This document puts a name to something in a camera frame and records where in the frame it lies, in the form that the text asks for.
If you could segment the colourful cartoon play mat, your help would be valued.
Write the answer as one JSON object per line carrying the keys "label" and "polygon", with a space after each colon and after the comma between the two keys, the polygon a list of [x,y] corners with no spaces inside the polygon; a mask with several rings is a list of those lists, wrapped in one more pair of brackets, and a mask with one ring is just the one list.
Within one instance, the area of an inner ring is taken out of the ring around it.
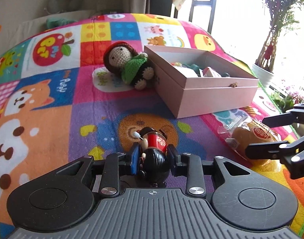
{"label": "colourful cartoon play mat", "polygon": [[[115,42],[208,51],[252,74],[203,29],[159,15],[96,16],[11,48],[0,57],[0,238],[304,238],[304,177],[279,160],[254,166],[218,134],[237,117],[281,114],[260,81],[246,107],[177,119],[155,74],[136,90],[106,69]],[[152,187],[138,167],[120,195],[99,194],[100,161],[139,144],[144,127],[201,158],[206,195],[186,195],[171,170]]]}

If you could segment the black haired red figurine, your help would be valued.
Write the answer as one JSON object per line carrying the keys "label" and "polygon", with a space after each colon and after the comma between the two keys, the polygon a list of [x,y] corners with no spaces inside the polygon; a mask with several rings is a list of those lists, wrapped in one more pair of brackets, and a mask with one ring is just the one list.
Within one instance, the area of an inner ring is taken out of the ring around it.
{"label": "black haired red figurine", "polygon": [[170,164],[167,158],[167,135],[159,129],[144,127],[132,135],[139,139],[140,158],[138,163],[138,176],[152,187],[166,187]]}

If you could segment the packaged small bread bun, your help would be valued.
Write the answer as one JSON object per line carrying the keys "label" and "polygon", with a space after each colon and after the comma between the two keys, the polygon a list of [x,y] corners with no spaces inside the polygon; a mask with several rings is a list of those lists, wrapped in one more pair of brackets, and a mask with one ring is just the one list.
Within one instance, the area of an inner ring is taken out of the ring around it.
{"label": "packaged small bread bun", "polygon": [[250,160],[245,156],[249,144],[277,142],[280,135],[268,126],[251,117],[237,117],[231,123],[218,128],[218,134],[225,138],[226,143],[241,157],[254,166],[263,166],[271,160]]}

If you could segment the white plant pot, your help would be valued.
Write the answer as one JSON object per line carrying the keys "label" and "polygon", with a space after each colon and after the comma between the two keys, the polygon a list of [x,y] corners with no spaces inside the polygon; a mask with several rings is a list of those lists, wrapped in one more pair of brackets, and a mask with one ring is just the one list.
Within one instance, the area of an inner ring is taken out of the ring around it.
{"label": "white plant pot", "polygon": [[256,64],[253,64],[251,66],[251,70],[264,87],[269,87],[274,76],[273,73],[264,70],[263,68],[257,66]]}

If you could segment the crochet doll green dress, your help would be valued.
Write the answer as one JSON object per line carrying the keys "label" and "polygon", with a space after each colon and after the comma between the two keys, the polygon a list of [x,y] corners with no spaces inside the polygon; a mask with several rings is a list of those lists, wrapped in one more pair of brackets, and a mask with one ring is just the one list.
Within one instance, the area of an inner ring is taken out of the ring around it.
{"label": "crochet doll green dress", "polygon": [[103,63],[109,72],[136,90],[145,89],[155,74],[148,55],[145,52],[138,53],[127,42],[110,45],[104,52]]}

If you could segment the potted palm plant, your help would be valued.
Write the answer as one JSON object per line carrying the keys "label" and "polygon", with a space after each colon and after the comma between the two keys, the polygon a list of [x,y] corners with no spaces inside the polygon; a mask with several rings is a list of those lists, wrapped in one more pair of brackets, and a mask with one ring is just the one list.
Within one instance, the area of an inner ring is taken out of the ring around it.
{"label": "potted palm plant", "polygon": [[304,9],[304,0],[263,0],[269,10],[270,29],[255,64],[272,73],[276,58],[278,38],[282,30],[291,29],[299,21],[294,17],[294,9]]}

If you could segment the pink cardboard box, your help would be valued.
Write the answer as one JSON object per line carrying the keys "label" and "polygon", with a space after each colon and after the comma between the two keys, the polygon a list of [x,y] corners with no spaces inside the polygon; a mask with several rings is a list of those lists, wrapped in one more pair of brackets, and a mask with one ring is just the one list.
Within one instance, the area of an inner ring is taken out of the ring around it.
{"label": "pink cardboard box", "polygon": [[[256,77],[208,51],[146,45],[144,52],[154,67],[154,88],[177,119],[246,107],[258,89]],[[209,67],[228,77],[202,77],[175,63]]]}

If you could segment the green knitted cloth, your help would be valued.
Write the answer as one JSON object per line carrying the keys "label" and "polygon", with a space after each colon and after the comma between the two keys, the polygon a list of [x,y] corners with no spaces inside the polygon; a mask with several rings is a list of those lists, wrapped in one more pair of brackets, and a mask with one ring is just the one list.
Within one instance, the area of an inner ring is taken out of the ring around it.
{"label": "green knitted cloth", "polygon": [[66,18],[48,18],[46,19],[46,29],[55,29],[57,27],[76,23],[76,20],[69,20]]}

